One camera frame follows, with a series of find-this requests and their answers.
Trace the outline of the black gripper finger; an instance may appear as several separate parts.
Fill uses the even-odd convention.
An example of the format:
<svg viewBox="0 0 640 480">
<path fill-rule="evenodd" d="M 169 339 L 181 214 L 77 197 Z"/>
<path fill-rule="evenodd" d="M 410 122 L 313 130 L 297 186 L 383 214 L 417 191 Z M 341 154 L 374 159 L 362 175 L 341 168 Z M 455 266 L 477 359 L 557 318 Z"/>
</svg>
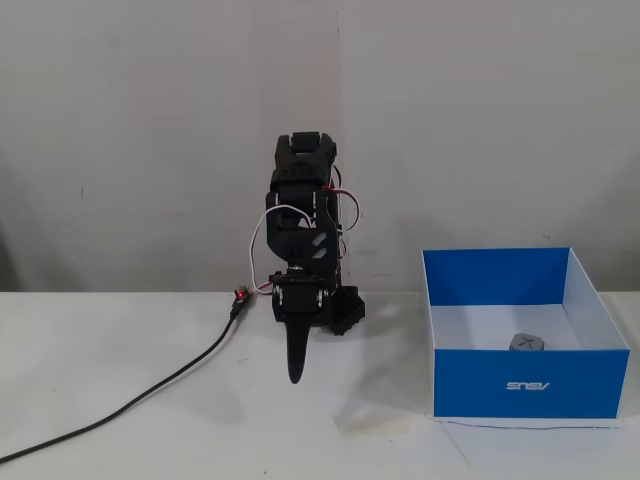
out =
<svg viewBox="0 0 640 480">
<path fill-rule="evenodd" d="M 294 332 L 294 383 L 298 384 L 302 378 L 306 353 L 308 346 L 308 339 L 313 324 L 311 322 L 304 322 L 297 325 Z"/>
<path fill-rule="evenodd" d="M 287 343 L 287 369 L 292 384 L 297 383 L 296 330 L 292 322 L 285 324 Z"/>
</svg>

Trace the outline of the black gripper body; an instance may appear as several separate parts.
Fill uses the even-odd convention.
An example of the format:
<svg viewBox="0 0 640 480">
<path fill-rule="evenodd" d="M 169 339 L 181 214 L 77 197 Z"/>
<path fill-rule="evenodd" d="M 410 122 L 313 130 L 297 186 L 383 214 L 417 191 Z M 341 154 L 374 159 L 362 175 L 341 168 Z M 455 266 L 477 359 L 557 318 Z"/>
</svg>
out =
<svg viewBox="0 0 640 480">
<path fill-rule="evenodd" d="M 328 326 L 332 320 L 330 292 L 324 278 L 292 270 L 269 276 L 272 309 L 277 322 Z"/>
</svg>

